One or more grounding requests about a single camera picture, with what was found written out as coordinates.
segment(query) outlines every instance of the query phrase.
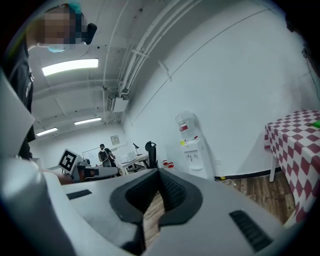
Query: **wooden floor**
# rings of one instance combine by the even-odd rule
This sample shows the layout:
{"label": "wooden floor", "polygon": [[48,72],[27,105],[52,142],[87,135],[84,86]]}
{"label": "wooden floor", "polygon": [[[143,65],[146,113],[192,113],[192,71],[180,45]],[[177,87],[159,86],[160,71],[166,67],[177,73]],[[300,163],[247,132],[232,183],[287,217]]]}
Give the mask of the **wooden floor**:
{"label": "wooden floor", "polygon": [[[228,180],[224,184],[232,186],[268,212],[277,217],[283,224],[295,210],[294,197],[284,173],[277,172],[274,182],[269,182],[269,175],[254,178]],[[164,214],[164,203],[158,193],[144,214],[143,227],[145,244],[148,247],[159,235],[158,220]]]}

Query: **fluorescent ceiling light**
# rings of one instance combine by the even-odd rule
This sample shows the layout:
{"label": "fluorescent ceiling light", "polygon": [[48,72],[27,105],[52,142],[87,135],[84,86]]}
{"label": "fluorescent ceiling light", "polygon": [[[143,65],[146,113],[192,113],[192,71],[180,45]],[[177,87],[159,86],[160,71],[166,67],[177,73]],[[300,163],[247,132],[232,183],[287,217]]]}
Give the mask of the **fluorescent ceiling light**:
{"label": "fluorescent ceiling light", "polygon": [[54,64],[51,66],[46,66],[42,69],[42,71],[45,76],[49,76],[51,74],[55,74],[62,71],[85,69],[85,68],[97,68],[98,61],[99,59],[97,58],[72,60],[72,61]]}
{"label": "fluorescent ceiling light", "polygon": [[100,120],[101,120],[101,117],[98,117],[98,118],[93,118],[93,119],[88,119],[88,120],[75,122],[74,124],[77,126],[77,125],[82,125],[82,124],[85,124],[85,123],[90,123],[90,122],[95,122],[95,121],[100,121]]}
{"label": "fluorescent ceiling light", "polygon": [[39,133],[37,133],[36,135],[41,136],[41,135],[45,135],[45,134],[48,134],[48,133],[55,132],[55,131],[57,131],[57,130],[58,130],[58,129],[55,127],[55,128],[49,129],[49,130],[45,130],[45,131],[39,132]]}

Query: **red label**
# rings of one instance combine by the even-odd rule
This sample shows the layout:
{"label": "red label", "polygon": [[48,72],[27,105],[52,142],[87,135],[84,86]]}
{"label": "red label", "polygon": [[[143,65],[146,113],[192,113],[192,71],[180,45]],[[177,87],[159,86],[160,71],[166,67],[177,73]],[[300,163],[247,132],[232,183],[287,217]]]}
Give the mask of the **red label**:
{"label": "red label", "polygon": [[179,125],[179,130],[180,130],[180,132],[182,132],[182,131],[184,131],[184,130],[186,130],[186,129],[188,129],[188,126],[187,126],[187,124],[184,122],[183,124],[180,124]]}

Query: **desk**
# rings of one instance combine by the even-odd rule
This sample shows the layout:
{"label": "desk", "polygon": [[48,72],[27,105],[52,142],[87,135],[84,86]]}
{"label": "desk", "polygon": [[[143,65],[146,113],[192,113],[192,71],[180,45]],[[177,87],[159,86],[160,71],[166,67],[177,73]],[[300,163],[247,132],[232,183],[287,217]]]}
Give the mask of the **desk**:
{"label": "desk", "polygon": [[271,150],[270,182],[278,162],[295,201],[294,222],[304,219],[320,188],[320,129],[310,124],[320,111],[301,109],[265,126],[264,148]]}
{"label": "desk", "polygon": [[[139,155],[136,157],[135,160],[131,161],[131,162],[126,162],[126,163],[119,163],[117,162],[116,165],[121,169],[122,173],[124,175],[128,175],[128,166],[131,166],[133,164],[138,163],[140,160],[146,160],[148,159],[149,156],[148,155]],[[147,169],[147,167],[145,166],[144,162],[140,162],[139,165],[143,165],[145,169]]]}

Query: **red checkered tablecloth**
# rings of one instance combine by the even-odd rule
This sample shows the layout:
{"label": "red checkered tablecloth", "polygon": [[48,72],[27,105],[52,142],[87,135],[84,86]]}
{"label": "red checkered tablecloth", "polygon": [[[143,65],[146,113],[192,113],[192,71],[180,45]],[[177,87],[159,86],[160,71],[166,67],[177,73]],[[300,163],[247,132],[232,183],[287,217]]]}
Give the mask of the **red checkered tablecloth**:
{"label": "red checkered tablecloth", "polygon": [[310,124],[320,111],[301,109],[265,126],[264,148],[270,149],[288,180],[295,201],[294,220],[310,210],[320,188],[320,129]]}

